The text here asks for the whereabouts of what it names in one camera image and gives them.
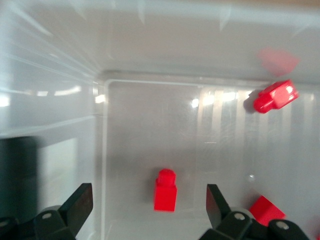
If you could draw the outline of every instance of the plastic bin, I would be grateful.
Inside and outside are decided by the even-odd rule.
[[[42,139],[38,212],[91,182],[94,209],[78,239],[195,240],[210,227],[206,185],[218,184],[235,207],[266,196],[314,239],[319,7],[1,1],[0,137]],[[267,114],[246,106],[289,78],[300,93],[291,104]],[[177,174],[175,213],[153,211],[162,168]]]

